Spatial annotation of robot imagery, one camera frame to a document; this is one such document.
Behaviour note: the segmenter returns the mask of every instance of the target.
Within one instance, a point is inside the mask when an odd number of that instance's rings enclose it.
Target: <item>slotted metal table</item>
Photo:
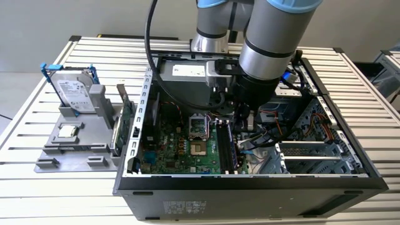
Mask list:
[[[188,41],[152,41],[152,49],[188,51]],[[231,44],[239,53],[241,44]],[[328,219],[171,221],[172,224],[400,224],[400,116],[344,53],[301,47],[335,104],[381,173],[389,190]],[[107,98],[120,102],[125,84],[137,101],[147,69],[144,42],[83,37],[69,41],[55,64],[99,71]],[[43,79],[0,136],[0,224],[141,223],[121,197],[112,196],[116,172],[35,173],[35,161],[59,118],[59,98]]]

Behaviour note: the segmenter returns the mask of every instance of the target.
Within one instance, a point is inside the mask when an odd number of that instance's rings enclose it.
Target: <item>sticker label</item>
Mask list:
[[[80,113],[93,113],[95,107],[85,85],[79,81],[57,81],[61,93],[72,109]]]
[[[167,214],[203,214],[207,201],[164,201]]]
[[[205,76],[205,67],[195,65],[173,65],[172,76]]]

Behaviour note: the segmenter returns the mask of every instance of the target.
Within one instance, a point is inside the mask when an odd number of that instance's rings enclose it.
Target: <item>white wall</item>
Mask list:
[[[37,72],[71,35],[141,35],[149,0],[0,0],[0,71]],[[325,0],[301,46],[341,47],[371,60],[400,37],[400,0]],[[192,38],[195,0],[160,0],[151,34]]]

